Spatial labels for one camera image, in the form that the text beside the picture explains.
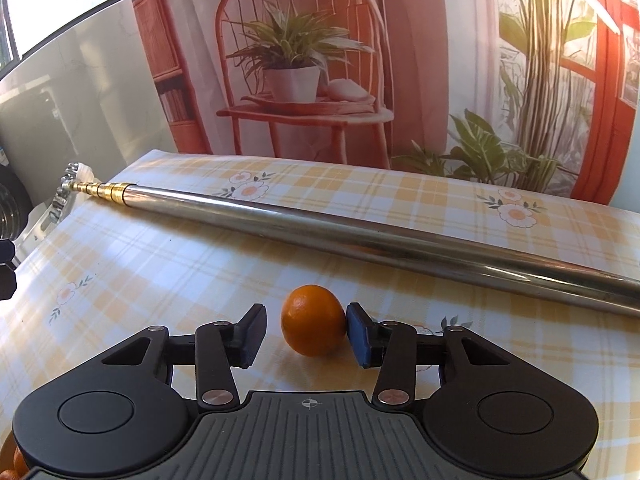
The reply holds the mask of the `mandarin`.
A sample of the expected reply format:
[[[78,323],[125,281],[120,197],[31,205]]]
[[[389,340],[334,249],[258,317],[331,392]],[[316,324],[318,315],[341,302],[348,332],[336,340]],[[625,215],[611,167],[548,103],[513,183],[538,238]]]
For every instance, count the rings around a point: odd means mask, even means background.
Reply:
[[[22,478],[29,472],[29,466],[26,464],[22,451],[15,448],[13,453],[13,468],[17,475]]]
[[[0,474],[0,480],[20,480],[20,475],[13,469],[6,469]]]
[[[303,285],[284,300],[281,332],[288,346],[308,358],[334,352],[346,335],[346,314],[338,299],[319,285]]]

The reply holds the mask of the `beige ceramic plate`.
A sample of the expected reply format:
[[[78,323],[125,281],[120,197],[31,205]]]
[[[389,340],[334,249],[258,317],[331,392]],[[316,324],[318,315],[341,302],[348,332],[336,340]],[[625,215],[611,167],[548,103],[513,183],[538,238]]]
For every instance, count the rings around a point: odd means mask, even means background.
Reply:
[[[14,437],[12,431],[6,435],[6,438],[3,440],[0,451],[0,471],[4,471],[7,469],[13,469],[13,456],[16,448],[16,444],[14,441]]]

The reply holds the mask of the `telescopic metal pole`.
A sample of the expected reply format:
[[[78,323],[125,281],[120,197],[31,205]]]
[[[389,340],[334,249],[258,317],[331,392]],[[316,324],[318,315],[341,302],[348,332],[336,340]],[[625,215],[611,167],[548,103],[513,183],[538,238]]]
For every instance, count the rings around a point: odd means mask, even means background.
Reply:
[[[82,182],[67,165],[51,203],[59,222],[78,196],[253,235],[265,240],[385,264],[435,278],[636,316],[639,283],[580,266],[447,235],[324,212],[300,210],[134,183]]]

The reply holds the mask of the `printed room backdrop cloth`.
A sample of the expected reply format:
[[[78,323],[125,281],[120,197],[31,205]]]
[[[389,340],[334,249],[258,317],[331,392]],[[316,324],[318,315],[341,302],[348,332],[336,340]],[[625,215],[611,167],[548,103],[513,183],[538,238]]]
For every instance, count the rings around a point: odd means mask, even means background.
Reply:
[[[606,204],[639,0],[132,0],[190,154],[414,171]]]

